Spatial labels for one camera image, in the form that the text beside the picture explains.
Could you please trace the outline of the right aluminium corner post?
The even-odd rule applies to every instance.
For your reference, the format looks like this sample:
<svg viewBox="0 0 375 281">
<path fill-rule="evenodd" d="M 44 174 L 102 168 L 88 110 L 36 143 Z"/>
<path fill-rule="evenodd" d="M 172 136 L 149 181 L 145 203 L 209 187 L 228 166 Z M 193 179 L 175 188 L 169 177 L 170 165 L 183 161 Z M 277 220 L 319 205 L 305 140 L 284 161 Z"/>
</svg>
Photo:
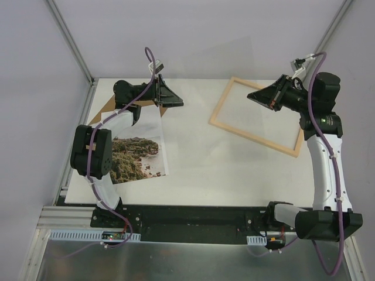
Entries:
<svg viewBox="0 0 375 281">
<path fill-rule="evenodd" d="M 330 41 L 333 39 L 336 31 L 339 29 L 339 26 L 342 24 L 345 16 L 350 11 L 354 3 L 355 1 L 343 1 L 339 9 L 335 13 L 333 19 L 331 20 L 331 23 L 329 24 L 325 33 L 323 34 L 323 37 L 319 41 L 318 46 L 315 48 L 314 52 L 297 58 L 306 59 L 306 62 L 304 64 L 306 68 L 306 74 L 305 77 L 301 79 L 306 90 L 309 89 L 309 85 L 311 81 L 313 81 L 314 72 L 317 72 L 319 66 L 321 66 L 326 59 L 327 48 Z"/>
</svg>

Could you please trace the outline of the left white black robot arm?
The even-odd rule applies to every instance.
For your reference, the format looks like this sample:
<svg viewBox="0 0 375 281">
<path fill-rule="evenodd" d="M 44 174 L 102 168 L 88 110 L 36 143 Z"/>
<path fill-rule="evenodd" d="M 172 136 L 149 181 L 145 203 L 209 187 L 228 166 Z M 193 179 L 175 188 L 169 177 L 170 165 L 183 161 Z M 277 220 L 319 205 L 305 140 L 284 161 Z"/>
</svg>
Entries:
<svg viewBox="0 0 375 281">
<path fill-rule="evenodd" d="M 97 206 L 106 210 L 103 220 L 110 227 L 119 227 L 124 214 L 118 210 L 120 196 L 110 179 L 113 162 L 113 140 L 125 129 L 134 126 L 141 116 L 137 101 L 150 101 L 157 107 L 184 106 L 183 99 L 165 83 L 161 74 L 147 83 L 132 85 L 118 80 L 113 86 L 115 109 L 98 123 L 76 128 L 70 165 L 90 184 Z"/>
</svg>

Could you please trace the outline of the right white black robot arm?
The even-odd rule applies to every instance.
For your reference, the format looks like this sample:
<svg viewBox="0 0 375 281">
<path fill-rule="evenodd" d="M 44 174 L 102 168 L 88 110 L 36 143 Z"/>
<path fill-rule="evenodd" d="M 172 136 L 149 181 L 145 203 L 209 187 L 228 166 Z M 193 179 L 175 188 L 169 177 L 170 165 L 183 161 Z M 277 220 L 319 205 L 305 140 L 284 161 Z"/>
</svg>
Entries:
<svg viewBox="0 0 375 281">
<path fill-rule="evenodd" d="M 333 111 L 340 78 L 321 72 L 312 82 L 312 91 L 308 92 L 300 79 L 283 74 L 270 86 L 247 95 L 249 100 L 275 112 L 286 107 L 299 113 L 299 125 L 312 159 L 312 209 L 271 201 L 262 220 L 270 231 L 285 224 L 294 228 L 300 239 L 339 242 L 363 225 L 363 216 L 353 212 L 343 177 L 342 122 Z"/>
</svg>

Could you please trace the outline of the brown backing board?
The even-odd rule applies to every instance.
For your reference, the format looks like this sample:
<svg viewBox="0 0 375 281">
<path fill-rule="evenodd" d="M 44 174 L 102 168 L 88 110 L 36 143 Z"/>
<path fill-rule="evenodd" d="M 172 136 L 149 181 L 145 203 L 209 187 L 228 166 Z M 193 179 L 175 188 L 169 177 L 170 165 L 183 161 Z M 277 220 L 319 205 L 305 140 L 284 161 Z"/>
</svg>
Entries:
<svg viewBox="0 0 375 281">
<path fill-rule="evenodd" d="M 155 105 L 153 101 L 136 101 L 135 104 L 141 107 Z M 107 103 L 102 107 L 102 109 L 99 110 L 99 112 L 93 118 L 89 119 L 89 122 L 87 124 L 92 125 L 92 124 L 98 123 L 101 120 L 102 113 L 111 112 L 113 110 L 115 110 L 115 96 L 114 95 L 107 101 Z"/>
</svg>

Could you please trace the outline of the light wooden picture frame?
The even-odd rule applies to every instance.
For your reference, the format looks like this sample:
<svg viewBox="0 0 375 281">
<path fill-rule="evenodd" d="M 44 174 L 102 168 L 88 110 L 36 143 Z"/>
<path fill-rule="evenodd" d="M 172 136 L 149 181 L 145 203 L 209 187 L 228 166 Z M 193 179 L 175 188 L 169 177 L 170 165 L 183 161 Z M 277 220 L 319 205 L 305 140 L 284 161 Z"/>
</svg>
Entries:
<svg viewBox="0 0 375 281">
<path fill-rule="evenodd" d="M 247 94 L 265 88 L 253 81 L 232 77 L 223 91 L 209 124 L 291 157 L 298 157 L 304 133 L 299 115 L 284 109 L 274 113 Z"/>
</svg>

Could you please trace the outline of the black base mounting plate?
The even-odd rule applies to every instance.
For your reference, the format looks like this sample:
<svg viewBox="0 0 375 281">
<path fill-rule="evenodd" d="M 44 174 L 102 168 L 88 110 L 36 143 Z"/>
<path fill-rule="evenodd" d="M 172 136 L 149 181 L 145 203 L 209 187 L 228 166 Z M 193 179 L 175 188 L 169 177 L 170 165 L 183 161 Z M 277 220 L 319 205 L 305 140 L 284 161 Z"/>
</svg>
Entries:
<svg viewBox="0 0 375 281">
<path fill-rule="evenodd" d="M 141 236 L 142 242 L 244 245 L 249 236 L 290 232 L 292 227 L 263 219 L 265 207 L 198 207 L 123 205 L 119 216 L 96 207 L 92 228 L 122 229 Z"/>
</svg>

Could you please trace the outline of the aluminium corner post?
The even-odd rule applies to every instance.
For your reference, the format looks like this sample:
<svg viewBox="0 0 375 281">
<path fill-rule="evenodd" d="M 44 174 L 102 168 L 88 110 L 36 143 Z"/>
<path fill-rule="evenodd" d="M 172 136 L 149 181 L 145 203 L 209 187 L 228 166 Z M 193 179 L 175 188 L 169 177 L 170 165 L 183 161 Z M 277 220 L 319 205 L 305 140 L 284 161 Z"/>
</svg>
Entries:
<svg viewBox="0 0 375 281">
<path fill-rule="evenodd" d="M 49 9 L 53 19 L 55 20 L 56 25 L 64 38 L 64 41 L 66 42 L 68 48 L 71 51 L 71 54 L 73 55 L 73 58 L 75 59 L 75 61 L 79 65 L 81 72 L 85 76 L 85 79 L 90 85 L 93 85 L 95 79 L 86 64 L 56 1 L 45 0 L 45 4 L 47 8 Z"/>
<path fill-rule="evenodd" d="M 339 26 L 342 24 L 345 16 L 350 11 L 354 3 L 355 1 L 343 1 L 339 9 L 335 13 L 333 19 L 331 20 L 331 23 L 329 24 L 325 33 L 323 34 L 323 37 L 319 41 L 318 46 L 315 48 L 314 52 L 297 58 L 306 59 L 306 62 L 304 64 L 306 68 L 306 74 L 305 77 L 301 79 L 306 90 L 309 89 L 309 85 L 311 81 L 313 81 L 314 72 L 317 72 L 319 66 L 321 66 L 326 59 L 327 48 L 330 41 L 333 39 L 336 31 L 339 29 Z"/>
</svg>

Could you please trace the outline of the landscape photo print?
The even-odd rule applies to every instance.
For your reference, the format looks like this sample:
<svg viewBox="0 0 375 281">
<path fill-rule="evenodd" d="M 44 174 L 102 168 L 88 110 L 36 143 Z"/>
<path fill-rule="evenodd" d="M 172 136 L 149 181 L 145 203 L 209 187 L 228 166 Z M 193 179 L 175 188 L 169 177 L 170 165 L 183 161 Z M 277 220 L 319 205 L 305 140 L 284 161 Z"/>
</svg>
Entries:
<svg viewBox="0 0 375 281">
<path fill-rule="evenodd" d="M 141 108 L 138 122 L 121 128 L 112 141 L 113 184 L 161 177 L 168 174 L 165 142 L 159 108 Z"/>
</svg>

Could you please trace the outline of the left aluminium corner post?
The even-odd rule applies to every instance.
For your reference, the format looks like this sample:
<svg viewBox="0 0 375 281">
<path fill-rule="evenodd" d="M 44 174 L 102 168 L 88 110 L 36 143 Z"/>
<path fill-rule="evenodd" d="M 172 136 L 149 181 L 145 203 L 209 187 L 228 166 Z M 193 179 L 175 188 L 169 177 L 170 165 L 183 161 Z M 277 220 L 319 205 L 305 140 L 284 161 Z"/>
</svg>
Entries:
<svg viewBox="0 0 375 281">
<path fill-rule="evenodd" d="M 56 1 L 45 0 L 45 4 L 47 8 L 49 9 L 53 19 L 55 20 L 56 25 L 64 38 L 64 41 L 66 42 L 68 48 L 71 51 L 71 54 L 73 55 L 73 58 L 75 59 L 75 61 L 79 65 L 81 72 L 85 76 L 85 79 L 90 85 L 93 85 L 95 79 L 86 64 Z"/>
</svg>

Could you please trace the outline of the aluminium front rail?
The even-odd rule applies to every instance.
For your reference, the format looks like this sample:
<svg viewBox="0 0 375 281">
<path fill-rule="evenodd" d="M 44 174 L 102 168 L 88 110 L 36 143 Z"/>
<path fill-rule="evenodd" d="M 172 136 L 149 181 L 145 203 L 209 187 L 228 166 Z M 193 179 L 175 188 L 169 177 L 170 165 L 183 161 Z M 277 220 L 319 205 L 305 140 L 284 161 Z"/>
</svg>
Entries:
<svg viewBox="0 0 375 281">
<path fill-rule="evenodd" d="M 94 207 L 44 206 L 37 229 L 89 229 Z"/>
</svg>

